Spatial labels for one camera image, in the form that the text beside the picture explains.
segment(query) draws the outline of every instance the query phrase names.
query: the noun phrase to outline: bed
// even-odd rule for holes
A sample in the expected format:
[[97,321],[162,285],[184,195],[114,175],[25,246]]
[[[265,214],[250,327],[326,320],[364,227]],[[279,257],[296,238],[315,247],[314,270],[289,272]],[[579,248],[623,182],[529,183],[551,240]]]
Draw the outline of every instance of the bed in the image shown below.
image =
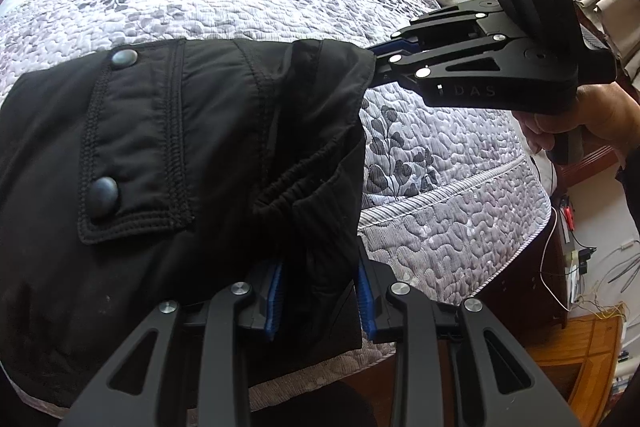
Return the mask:
[[[437,8],[435,0],[4,0],[0,103],[21,74],[118,44],[335,38],[366,47]],[[367,91],[360,117],[367,153],[359,233],[370,257],[390,264],[399,280],[459,303],[545,228],[552,170],[542,156],[541,174],[532,168],[508,113],[429,108],[390,84]],[[252,407],[310,391],[393,352],[392,344],[364,341],[362,349],[255,386]]]

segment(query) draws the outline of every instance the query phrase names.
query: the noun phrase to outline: jacket sleeve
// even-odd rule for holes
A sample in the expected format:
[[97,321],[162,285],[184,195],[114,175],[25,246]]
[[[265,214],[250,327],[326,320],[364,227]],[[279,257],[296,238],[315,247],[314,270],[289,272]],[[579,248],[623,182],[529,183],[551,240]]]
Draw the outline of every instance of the jacket sleeve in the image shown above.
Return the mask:
[[[620,168],[616,179],[625,189],[626,204],[640,230],[640,148],[629,153],[626,166]],[[614,406],[600,427],[626,427],[638,425],[640,417],[640,369],[629,382],[625,393]]]

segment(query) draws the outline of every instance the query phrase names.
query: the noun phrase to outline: black jacket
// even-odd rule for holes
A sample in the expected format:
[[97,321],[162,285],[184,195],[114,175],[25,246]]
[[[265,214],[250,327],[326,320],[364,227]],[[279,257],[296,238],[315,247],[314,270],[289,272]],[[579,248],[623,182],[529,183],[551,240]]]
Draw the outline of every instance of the black jacket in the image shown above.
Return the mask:
[[[276,256],[296,284],[289,363],[326,336],[357,266],[374,63],[336,41],[177,40],[24,74],[0,111],[9,377],[68,407],[158,302],[203,301]],[[347,308],[326,356],[359,347]]]

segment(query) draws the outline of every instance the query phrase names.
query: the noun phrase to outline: wall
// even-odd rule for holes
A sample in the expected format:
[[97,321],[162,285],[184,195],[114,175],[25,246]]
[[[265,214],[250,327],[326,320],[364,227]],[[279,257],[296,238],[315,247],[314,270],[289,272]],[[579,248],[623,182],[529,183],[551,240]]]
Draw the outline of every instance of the wall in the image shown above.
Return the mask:
[[[612,166],[574,185],[569,189],[569,197],[575,211],[575,237],[584,245],[598,248],[589,261],[588,272],[583,276],[583,293],[588,298],[588,293],[602,281],[597,292],[599,304],[611,306],[620,301],[627,304],[630,324],[625,336],[627,342],[640,335],[640,273],[624,293],[620,293],[620,290],[635,268],[611,284],[607,281],[627,266],[624,264],[613,269],[616,264],[640,253],[638,243],[625,250],[621,250],[620,246],[640,236],[628,213],[622,186],[615,179],[617,170],[617,165]],[[628,349],[632,356],[640,357],[640,338],[625,349]]]

